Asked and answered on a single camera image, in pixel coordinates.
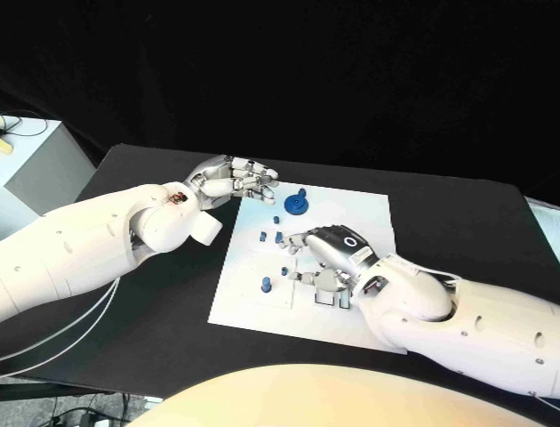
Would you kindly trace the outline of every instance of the hole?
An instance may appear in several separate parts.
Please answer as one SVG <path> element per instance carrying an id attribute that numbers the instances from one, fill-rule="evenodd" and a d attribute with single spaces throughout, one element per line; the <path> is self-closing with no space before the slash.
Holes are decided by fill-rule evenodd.
<path id="1" fill-rule="evenodd" d="M 533 342 L 536 344 L 536 347 L 538 347 L 538 349 L 546 345 L 544 335 L 541 332 L 536 334 L 536 338 Z"/>
<path id="2" fill-rule="evenodd" d="M 482 331 L 484 331 L 484 321 L 482 321 L 482 316 L 478 316 L 478 317 L 475 318 L 475 330 L 477 330 L 478 332 L 482 332 Z"/>
<path id="3" fill-rule="evenodd" d="M 111 235 L 115 237 L 115 231 L 112 231 L 112 227 L 109 224 L 107 224 L 107 230 L 109 231 Z"/>

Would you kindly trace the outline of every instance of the white paper sheet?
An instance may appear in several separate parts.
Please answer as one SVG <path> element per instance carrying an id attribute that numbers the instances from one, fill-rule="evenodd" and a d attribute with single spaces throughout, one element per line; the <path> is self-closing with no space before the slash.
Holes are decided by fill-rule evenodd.
<path id="1" fill-rule="evenodd" d="M 291 215 L 284 202 L 301 188 L 308 192 L 310 210 L 302 215 Z M 321 267 L 308 248 L 291 256 L 275 243 L 276 231 L 288 236 L 325 225 L 346 225 L 383 257 L 396 251 L 389 197 L 288 182 L 274 191 L 275 206 L 251 199 L 242 201 L 209 322 L 393 351 L 370 332 L 359 308 L 340 308 L 341 295 L 334 295 L 334 306 L 317 304 L 315 287 L 282 278 L 282 265 L 300 272 L 320 271 Z M 265 242 L 261 242 L 262 231 Z M 261 289 L 264 277 L 274 283 L 268 294 Z M 321 300 L 331 302 L 333 295 L 321 295 Z"/>

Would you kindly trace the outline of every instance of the robotic hand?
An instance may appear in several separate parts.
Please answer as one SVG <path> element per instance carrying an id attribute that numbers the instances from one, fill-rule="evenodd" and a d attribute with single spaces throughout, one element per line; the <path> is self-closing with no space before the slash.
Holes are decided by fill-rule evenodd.
<path id="1" fill-rule="evenodd" d="M 380 259 L 346 226 L 288 236 L 279 246 L 291 254 L 310 247 L 324 270 L 291 278 L 328 292 L 348 288 L 389 346 L 507 391 L 560 399 L 559 305 L 426 269 L 396 254 Z"/>
<path id="2" fill-rule="evenodd" d="M 222 223 L 204 210 L 230 196 L 272 205 L 276 179 L 265 165 L 217 156 L 186 182 L 141 185 L 46 213 L 0 242 L 0 322 L 104 286 L 189 236 L 210 245 Z"/>

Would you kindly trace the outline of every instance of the black table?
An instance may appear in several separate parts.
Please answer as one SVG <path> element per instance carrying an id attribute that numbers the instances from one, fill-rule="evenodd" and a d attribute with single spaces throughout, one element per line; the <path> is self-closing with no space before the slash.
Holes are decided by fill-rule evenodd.
<path id="1" fill-rule="evenodd" d="M 104 159 L 81 199 L 144 183 L 181 181 L 210 156 L 120 145 Z M 279 171 L 285 181 L 387 194 L 403 257 L 560 304 L 560 265 L 515 187 L 492 181 L 256 160 Z M 382 159 L 380 165 L 392 167 L 392 159 Z M 111 309 L 86 339 L 26 377 L 166 398 L 249 367 L 320 363 L 403 375 L 560 424 L 560 414 L 534 398 L 479 383 L 418 354 L 403 356 L 209 324 L 238 211 L 239 199 L 233 199 L 212 212 L 225 228 L 210 247 L 189 239 L 177 251 L 151 258 L 122 278 Z M 0 355 L 66 325 L 105 291 L 102 287 L 46 304 L 0 324 Z M 94 318 L 39 351 L 2 363 L 0 373 L 52 356 Z"/>

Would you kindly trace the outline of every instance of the beige surface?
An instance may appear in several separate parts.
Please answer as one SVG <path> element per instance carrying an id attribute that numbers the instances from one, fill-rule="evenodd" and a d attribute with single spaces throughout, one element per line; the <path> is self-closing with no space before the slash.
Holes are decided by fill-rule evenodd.
<path id="1" fill-rule="evenodd" d="M 538 424 L 456 391 L 396 375 L 350 367 L 281 365 L 248 369 L 196 385 L 131 425 Z"/>

